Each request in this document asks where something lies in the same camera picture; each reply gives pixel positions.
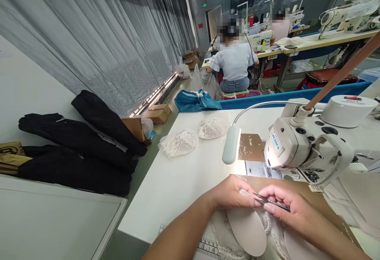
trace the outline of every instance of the juki logo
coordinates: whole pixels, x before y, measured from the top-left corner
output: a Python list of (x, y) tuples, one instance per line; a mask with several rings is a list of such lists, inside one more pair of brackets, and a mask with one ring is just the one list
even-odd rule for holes
[(278, 143), (277, 143), (276, 137), (274, 137), (274, 134), (273, 134), (273, 133), (272, 133), (272, 137), (273, 137), (274, 143), (276, 143), (277, 149), (280, 149), (280, 147), (278, 146)]

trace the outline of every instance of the hand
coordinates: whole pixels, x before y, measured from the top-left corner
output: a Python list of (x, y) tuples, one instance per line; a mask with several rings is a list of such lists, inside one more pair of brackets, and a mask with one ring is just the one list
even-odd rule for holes
[(241, 189), (251, 195), (255, 193), (246, 181), (235, 175), (229, 175), (220, 184), (206, 192), (205, 196), (212, 202), (214, 210), (261, 206), (253, 197), (241, 195), (239, 193)]
[(259, 194), (290, 208), (290, 212), (287, 212), (286, 210), (270, 203), (264, 205), (264, 209), (268, 213), (286, 223), (305, 239), (309, 238), (311, 235), (317, 236), (319, 228), (325, 229), (329, 226), (333, 227), (333, 225), (321, 213), (297, 193), (279, 186), (270, 185), (262, 189)]

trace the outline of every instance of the woman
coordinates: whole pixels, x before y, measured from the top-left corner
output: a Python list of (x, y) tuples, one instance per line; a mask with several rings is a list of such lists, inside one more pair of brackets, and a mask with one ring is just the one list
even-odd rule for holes
[(239, 43), (239, 30), (236, 26), (223, 26), (220, 37), (223, 43), (220, 46), (221, 51), (215, 55), (207, 72), (223, 70), (223, 81), (220, 83), (222, 91), (245, 91), (249, 87), (247, 68), (259, 64), (257, 56), (252, 52), (249, 43)]
[[(252, 197), (241, 195), (241, 189), (251, 195), (255, 193), (248, 183), (230, 175), (204, 193), (160, 233), (142, 259), (193, 259), (198, 241), (215, 211), (238, 207), (254, 208), (261, 205)], [(332, 259), (371, 260), (299, 194), (275, 185), (262, 189), (259, 194), (289, 207), (291, 212), (270, 203), (264, 205), (268, 213), (290, 226)]]

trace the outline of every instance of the scissors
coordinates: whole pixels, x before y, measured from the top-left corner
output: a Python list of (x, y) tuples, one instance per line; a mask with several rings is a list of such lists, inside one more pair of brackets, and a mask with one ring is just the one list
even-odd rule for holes
[(255, 200), (257, 200), (261, 204), (271, 203), (271, 204), (274, 204), (276, 206), (279, 206), (280, 208), (286, 210), (287, 212), (290, 212), (290, 209), (287, 208), (286, 206), (280, 205), (279, 203), (276, 203), (276, 202), (274, 202), (274, 201), (272, 201), (270, 199), (267, 199), (266, 197), (263, 197), (263, 196), (261, 196), (261, 195), (259, 195), (257, 193), (254, 193), (253, 197), (254, 197)]

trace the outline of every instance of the blue plastic bag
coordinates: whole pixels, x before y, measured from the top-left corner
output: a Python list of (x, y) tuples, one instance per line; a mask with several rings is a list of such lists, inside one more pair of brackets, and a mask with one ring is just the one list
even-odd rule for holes
[(198, 112), (208, 110), (222, 109), (218, 101), (213, 101), (208, 92), (199, 90), (196, 92), (188, 92), (181, 90), (174, 99), (179, 112)]

